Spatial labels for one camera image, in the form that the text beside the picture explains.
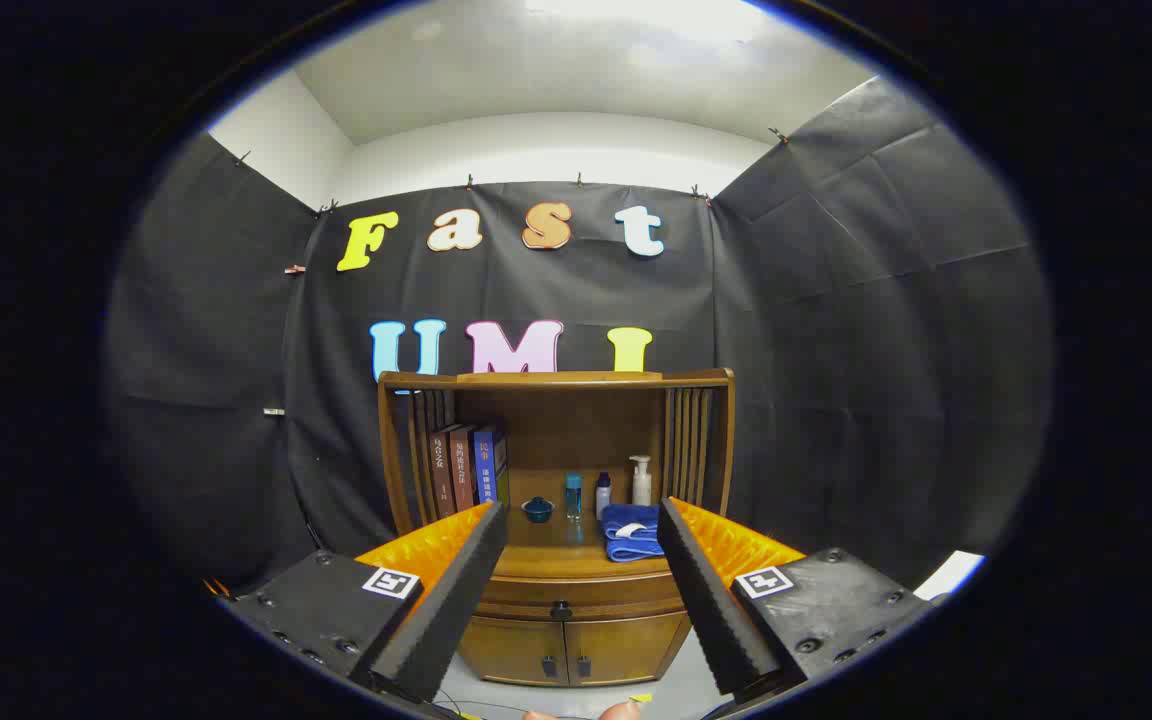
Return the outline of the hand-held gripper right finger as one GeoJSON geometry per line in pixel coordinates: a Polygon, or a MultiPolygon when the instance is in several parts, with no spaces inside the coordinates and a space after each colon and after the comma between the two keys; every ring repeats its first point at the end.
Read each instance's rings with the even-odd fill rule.
{"type": "Polygon", "coordinates": [[[736,700],[836,674],[933,609],[849,550],[804,553],[680,498],[660,502],[658,541],[718,691],[736,700]]]}

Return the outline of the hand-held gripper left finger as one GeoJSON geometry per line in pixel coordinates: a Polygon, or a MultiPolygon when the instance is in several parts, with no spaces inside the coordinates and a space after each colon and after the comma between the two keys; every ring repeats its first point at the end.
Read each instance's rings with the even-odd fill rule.
{"type": "Polygon", "coordinates": [[[319,550],[250,591],[206,588],[285,655],[353,689],[429,705],[506,546],[497,502],[351,558],[319,550]]]}

